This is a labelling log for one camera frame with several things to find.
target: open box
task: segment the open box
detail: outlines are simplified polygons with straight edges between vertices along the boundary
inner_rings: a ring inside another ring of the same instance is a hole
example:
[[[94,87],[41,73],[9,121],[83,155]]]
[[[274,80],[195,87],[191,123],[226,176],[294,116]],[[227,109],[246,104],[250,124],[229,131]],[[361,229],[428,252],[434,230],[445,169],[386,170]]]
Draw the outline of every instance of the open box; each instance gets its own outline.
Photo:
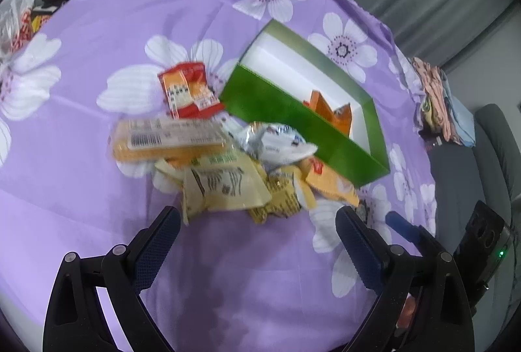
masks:
[[[333,110],[351,104],[349,137],[303,105],[313,90]],[[290,125],[318,146],[319,159],[356,188],[389,173],[372,98],[321,51],[275,20],[246,50],[219,99],[228,112],[249,123]]]

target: gray sofa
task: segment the gray sofa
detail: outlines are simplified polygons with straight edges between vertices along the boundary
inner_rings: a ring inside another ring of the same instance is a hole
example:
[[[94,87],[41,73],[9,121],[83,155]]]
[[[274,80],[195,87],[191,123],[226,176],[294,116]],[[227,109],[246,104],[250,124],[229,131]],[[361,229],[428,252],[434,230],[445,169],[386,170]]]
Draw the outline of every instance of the gray sofa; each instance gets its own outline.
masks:
[[[521,154],[506,119],[497,105],[475,113],[476,146],[444,144],[429,153],[436,181],[437,238],[453,252],[478,200],[495,210],[514,230],[521,228]],[[514,248],[504,258],[478,303],[472,322],[476,352],[486,350],[504,328],[521,300],[521,275]]]

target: light blue cloth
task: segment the light blue cloth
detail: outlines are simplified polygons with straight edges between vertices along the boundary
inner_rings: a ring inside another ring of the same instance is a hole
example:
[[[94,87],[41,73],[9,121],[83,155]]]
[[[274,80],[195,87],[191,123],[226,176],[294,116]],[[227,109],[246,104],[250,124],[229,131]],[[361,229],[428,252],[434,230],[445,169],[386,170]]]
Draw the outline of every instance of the light blue cloth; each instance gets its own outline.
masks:
[[[447,111],[452,118],[456,133],[463,146],[473,147],[476,144],[474,115],[454,96],[449,87],[449,79],[443,70],[439,70],[441,84],[444,88],[444,100]]]

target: floral tablecloth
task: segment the floral tablecloth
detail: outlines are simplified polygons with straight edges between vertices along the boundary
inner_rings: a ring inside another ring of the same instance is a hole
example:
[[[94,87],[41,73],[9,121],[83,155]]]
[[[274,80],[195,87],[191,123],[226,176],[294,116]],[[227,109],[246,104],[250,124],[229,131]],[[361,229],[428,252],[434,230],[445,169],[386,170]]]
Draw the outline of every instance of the floral tablecloth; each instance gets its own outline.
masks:
[[[176,200],[152,163],[113,161],[114,122],[164,113],[157,74],[181,61],[204,61],[219,93],[272,18],[374,98],[391,173],[360,190],[369,225],[411,252],[385,225],[387,212],[435,231],[434,184],[417,134],[419,80],[389,29],[354,1],[72,0],[0,70],[0,281],[37,327],[65,253],[104,255]],[[335,233],[340,206],[320,198],[316,209],[264,226],[233,212],[183,227],[142,292],[171,345],[316,352],[348,341],[374,294]],[[129,350],[106,297],[103,305]]]

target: blue gripper pad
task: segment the blue gripper pad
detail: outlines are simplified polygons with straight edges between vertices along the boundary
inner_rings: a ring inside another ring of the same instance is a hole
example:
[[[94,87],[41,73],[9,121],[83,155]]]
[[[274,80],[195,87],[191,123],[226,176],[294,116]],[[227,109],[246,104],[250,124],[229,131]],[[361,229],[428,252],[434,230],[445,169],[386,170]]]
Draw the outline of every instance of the blue gripper pad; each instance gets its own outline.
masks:
[[[386,224],[412,244],[420,242],[420,231],[396,211],[386,215]]]
[[[171,211],[161,221],[160,225],[155,228],[152,236],[135,261],[132,287],[136,295],[152,286],[180,229],[181,218],[176,209]]]
[[[369,239],[361,231],[362,229],[357,226],[353,218],[347,213],[347,208],[347,206],[344,206],[337,211],[335,218],[337,233],[351,257],[364,286],[380,295],[384,291],[384,281],[382,279],[384,264],[373,250]],[[352,215],[358,218],[352,209],[351,211]]]

